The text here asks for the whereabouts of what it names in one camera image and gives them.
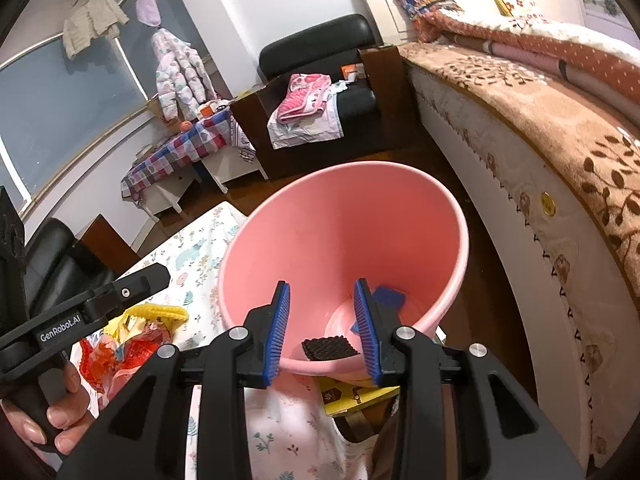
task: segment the pink bucket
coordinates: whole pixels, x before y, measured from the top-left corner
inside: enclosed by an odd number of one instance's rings
[[[433,336],[465,274],[468,231],[453,195],[432,176],[393,162],[352,162],[317,171],[266,200],[230,243],[218,282],[228,327],[291,285],[280,368],[366,379],[362,355],[308,361],[305,339],[343,335],[358,351],[353,285],[366,278],[406,295],[403,323]]]

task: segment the blue sponge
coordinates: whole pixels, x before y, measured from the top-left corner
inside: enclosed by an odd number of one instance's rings
[[[397,290],[385,285],[379,285],[372,296],[376,303],[390,306],[395,310],[400,310],[404,305],[404,300],[406,300],[406,296],[402,292],[398,292]],[[351,331],[356,334],[360,333],[357,322],[353,324]]]

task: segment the yellow round sticker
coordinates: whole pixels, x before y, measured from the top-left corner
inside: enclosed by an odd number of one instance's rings
[[[553,216],[556,214],[556,202],[551,198],[551,195],[546,191],[540,195],[540,204],[542,205],[542,211],[544,211],[545,215]]]

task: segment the patterned cushion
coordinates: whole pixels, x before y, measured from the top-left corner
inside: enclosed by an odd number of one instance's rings
[[[423,16],[438,9],[457,10],[462,8],[454,0],[397,0],[402,8],[415,20],[417,16]]]
[[[495,0],[500,12],[516,18],[544,18],[533,0]]]

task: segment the striped cloth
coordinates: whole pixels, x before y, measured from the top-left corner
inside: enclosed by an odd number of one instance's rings
[[[142,206],[143,189],[227,144],[236,146],[245,160],[254,160],[254,147],[228,107],[208,119],[198,121],[188,132],[172,137],[145,160],[131,168],[120,183],[122,198]]]

